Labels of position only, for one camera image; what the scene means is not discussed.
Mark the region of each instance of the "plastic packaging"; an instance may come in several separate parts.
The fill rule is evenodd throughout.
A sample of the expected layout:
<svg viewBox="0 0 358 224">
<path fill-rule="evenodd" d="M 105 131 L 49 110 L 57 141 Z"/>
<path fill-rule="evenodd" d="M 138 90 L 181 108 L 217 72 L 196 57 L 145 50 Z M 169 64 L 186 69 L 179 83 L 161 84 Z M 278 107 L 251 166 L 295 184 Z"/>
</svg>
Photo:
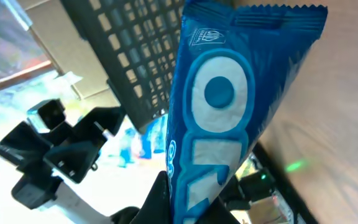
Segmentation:
<svg viewBox="0 0 358 224">
<path fill-rule="evenodd" d="M 167 126 L 174 224 L 195 223 L 244 162 L 327 13 L 323 6 L 235 11 L 186 3 Z"/>
</svg>

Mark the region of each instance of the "blue object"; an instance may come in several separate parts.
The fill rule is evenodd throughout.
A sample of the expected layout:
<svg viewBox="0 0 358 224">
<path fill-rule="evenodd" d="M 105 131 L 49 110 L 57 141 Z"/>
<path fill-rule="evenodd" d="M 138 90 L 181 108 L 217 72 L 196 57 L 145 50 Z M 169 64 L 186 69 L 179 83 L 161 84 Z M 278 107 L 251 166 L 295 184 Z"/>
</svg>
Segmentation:
<svg viewBox="0 0 358 224">
<path fill-rule="evenodd" d="M 319 39 L 323 6 L 188 1 L 167 126 L 174 224 L 193 224 L 246 159 Z"/>
</svg>

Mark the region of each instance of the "blue wrapper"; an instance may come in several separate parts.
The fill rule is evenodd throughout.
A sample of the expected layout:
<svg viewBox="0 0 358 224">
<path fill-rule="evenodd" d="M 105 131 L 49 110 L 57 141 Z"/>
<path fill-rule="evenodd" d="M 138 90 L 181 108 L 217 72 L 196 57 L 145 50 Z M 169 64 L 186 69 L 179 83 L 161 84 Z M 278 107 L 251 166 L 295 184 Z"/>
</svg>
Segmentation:
<svg viewBox="0 0 358 224">
<path fill-rule="evenodd" d="M 167 126 L 174 224 L 195 223 L 244 162 L 327 13 L 186 3 Z"/>
</svg>

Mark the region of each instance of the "brown table surface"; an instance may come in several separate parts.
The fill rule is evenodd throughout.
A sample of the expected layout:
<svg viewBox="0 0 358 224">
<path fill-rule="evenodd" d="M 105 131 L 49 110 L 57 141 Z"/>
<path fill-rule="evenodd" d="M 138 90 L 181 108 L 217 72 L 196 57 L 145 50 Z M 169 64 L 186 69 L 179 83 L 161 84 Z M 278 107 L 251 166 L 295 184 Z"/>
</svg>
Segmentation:
<svg viewBox="0 0 358 224">
<path fill-rule="evenodd" d="M 261 141 L 283 169 L 306 164 L 287 176 L 320 223 L 358 223 L 358 0 L 241 1 L 328 6 L 323 35 Z"/>
</svg>

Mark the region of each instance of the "blue package in background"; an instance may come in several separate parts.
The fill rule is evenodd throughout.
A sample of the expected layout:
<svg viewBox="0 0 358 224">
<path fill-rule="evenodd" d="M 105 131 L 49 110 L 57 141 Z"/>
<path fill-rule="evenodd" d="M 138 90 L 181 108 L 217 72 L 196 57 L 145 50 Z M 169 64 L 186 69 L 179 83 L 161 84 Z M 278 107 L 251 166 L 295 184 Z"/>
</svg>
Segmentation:
<svg viewBox="0 0 358 224">
<path fill-rule="evenodd" d="M 174 224 L 195 223 L 246 159 L 319 39 L 323 6 L 187 2 L 170 97 Z"/>
</svg>

